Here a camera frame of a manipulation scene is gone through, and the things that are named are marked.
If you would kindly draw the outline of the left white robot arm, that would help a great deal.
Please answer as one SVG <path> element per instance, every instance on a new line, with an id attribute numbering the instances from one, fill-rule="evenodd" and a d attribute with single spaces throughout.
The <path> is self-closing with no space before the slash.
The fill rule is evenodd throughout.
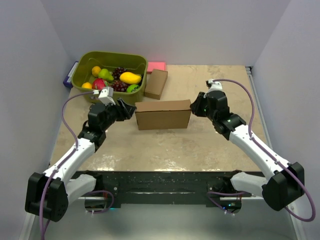
<path id="1" fill-rule="evenodd" d="M 73 175 L 91 157 L 106 139 L 107 129 L 115 122 L 131 119 L 136 106 L 121 98 L 116 103 L 94 103 L 88 119 L 75 139 L 74 145 L 53 166 L 43 173 L 33 173 L 27 183 L 25 211 L 53 222 L 65 215 L 69 205 L 90 193 L 99 196 L 104 184 L 92 174 Z"/>

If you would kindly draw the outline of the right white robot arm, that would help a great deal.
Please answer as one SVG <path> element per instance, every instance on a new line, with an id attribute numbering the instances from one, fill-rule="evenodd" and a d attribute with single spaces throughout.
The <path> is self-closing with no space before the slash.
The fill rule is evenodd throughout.
<path id="1" fill-rule="evenodd" d="M 227 196 L 233 197 L 238 192 L 254 194 L 262 197 L 273 210 L 280 211 L 304 195 L 304 168 L 297 162 L 291 164 L 276 155 L 250 133 L 246 122 L 230 112 L 223 91 L 200 92 L 190 108 L 197 117 L 208 118 L 215 131 L 240 148 L 263 173 L 260 177 L 237 172 L 222 185 Z"/>

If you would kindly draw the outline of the large cardboard box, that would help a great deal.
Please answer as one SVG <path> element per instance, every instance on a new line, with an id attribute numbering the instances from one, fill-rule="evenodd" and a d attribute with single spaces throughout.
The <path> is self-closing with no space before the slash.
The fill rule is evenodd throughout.
<path id="1" fill-rule="evenodd" d="M 138 129 L 170 130 L 186 129 L 191 116 L 191 101 L 144 101 L 135 104 Z"/>

